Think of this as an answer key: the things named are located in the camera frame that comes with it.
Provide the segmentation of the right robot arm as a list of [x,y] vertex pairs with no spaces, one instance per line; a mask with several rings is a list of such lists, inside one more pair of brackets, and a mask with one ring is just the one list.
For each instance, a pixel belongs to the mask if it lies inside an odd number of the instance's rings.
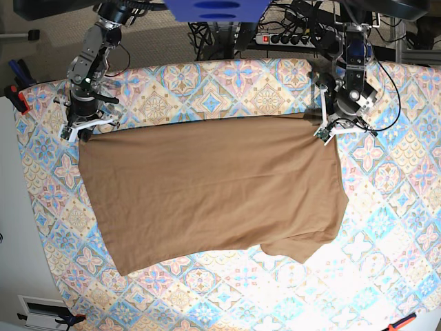
[[142,10],[131,1],[108,1],[98,5],[98,19],[85,33],[81,52],[67,71],[68,84],[54,100],[61,106],[63,121],[59,136],[70,143],[87,141],[96,126],[117,126],[119,114],[103,105],[119,99],[103,94],[103,81],[110,68],[107,57],[121,44],[121,27]]

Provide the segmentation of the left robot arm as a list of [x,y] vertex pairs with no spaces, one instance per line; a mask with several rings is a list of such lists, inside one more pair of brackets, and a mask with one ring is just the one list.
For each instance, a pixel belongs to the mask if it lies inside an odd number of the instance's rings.
[[383,128],[373,128],[363,118],[377,102],[378,91],[367,83],[367,65],[375,61],[372,44],[368,41],[368,31],[374,28],[374,20],[366,17],[358,19],[351,6],[345,1],[340,4],[340,20],[333,15],[332,30],[337,43],[337,52],[331,55],[325,50],[322,39],[316,37],[319,22],[319,9],[322,1],[313,5],[308,18],[310,41],[316,50],[331,62],[330,73],[315,73],[313,82],[320,96],[319,116],[321,124],[314,132],[325,145],[338,136],[368,132],[374,137],[379,132],[394,127],[400,119],[402,104],[398,104],[395,119]]

